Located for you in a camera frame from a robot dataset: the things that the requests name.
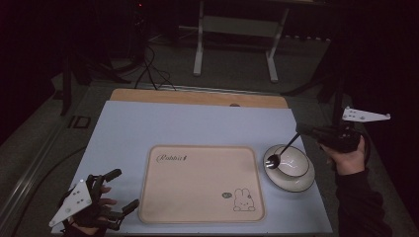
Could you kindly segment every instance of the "bowl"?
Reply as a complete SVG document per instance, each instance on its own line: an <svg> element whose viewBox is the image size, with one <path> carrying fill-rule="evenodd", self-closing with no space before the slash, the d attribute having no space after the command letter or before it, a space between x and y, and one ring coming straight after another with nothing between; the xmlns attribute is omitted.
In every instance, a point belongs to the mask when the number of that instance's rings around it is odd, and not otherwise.
<svg viewBox="0 0 419 237"><path fill-rule="evenodd" d="M275 151L281 147L285 147L285 145L283 144L275 145L269 148L264 155L263 164L266 164L268 158L272 156L275 153ZM299 177L286 175L284 172L282 172L278 168L271 169L271 168L268 168L266 165L264 165L264 167L265 167L265 172L268 175L269 179L275 185L277 185L278 187L280 187L281 189L285 191L298 193L298 192L304 192L308 190L314 183L314 177L315 177L314 166L311 163L309 158L307 158L307 161L308 161L308 171L307 173Z"/></svg>
<svg viewBox="0 0 419 237"><path fill-rule="evenodd" d="M286 146L279 147L275 154L279 155ZM290 146L280 158L278 169L284 174L292 177L303 176L308 171L308 158L299 149Z"/></svg>

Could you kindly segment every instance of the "white tabletop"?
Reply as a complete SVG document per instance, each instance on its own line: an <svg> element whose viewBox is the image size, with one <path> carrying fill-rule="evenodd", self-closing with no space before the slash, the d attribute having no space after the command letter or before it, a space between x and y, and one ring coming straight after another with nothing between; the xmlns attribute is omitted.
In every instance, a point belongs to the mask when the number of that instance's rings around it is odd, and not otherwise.
<svg viewBox="0 0 419 237"><path fill-rule="evenodd" d="M301 193L278 188L266 175L263 156L272 146L295 135L290 109L175 105L109 101L105 104L73 183L114 169L123 174L107 185L114 211L141 197L150 149L170 145L240 145L256 154L266 216L254 223L146 224L132 213L121 230L108 233L146 234L291 234L332 232L317 185ZM304 151L299 138L293 146ZM61 229L56 226L53 233Z"/></svg>

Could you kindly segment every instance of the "spoon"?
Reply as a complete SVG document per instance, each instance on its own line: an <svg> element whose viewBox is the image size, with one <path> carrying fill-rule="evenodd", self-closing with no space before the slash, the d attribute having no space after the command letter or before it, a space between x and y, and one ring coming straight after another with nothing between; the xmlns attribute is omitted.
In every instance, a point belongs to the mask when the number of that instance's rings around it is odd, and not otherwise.
<svg viewBox="0 0 419 237"><path fill-rule="evenodd" d="M293 142L299 137L299 133L297 133L293 139L287 144L287 146L281 151L280 154L273 154L265 161L266 168L269 169L277 169L278 166L281 164L281 155L293 144Z"/></svg>

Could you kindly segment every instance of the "sleeve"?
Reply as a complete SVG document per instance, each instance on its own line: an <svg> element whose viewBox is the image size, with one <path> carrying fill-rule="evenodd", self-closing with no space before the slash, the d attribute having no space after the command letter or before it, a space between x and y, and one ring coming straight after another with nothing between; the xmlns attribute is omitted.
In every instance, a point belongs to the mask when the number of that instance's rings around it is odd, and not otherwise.
<svg viewBox="0 0 419 237"><path fill-rule="evenodd" d="M103 237L105 236L106 229L100 229L96 232L95 235L88 235L82 232L81 230L77 229L72 225L68 225L65 228L63 237Z"/></svg>
<svg viewBox="0 0 419 237"><path fill-rule="evenodd" d="M368 183L368 172L340 176L336 174L339 199L339 236L391 236L391 228L384 223L382 196Z"/></svg>

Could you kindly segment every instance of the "beige mouse pad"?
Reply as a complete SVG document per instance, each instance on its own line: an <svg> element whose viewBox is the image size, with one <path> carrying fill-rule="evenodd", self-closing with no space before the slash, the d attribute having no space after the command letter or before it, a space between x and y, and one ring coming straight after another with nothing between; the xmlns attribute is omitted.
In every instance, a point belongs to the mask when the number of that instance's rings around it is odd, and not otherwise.
<svg viewBox="0 0 419 237"><path fill-rule="evenodd" d="M265 206L253 150L244 146L153 147L138 215L145 223L263 219Z"/></svg>

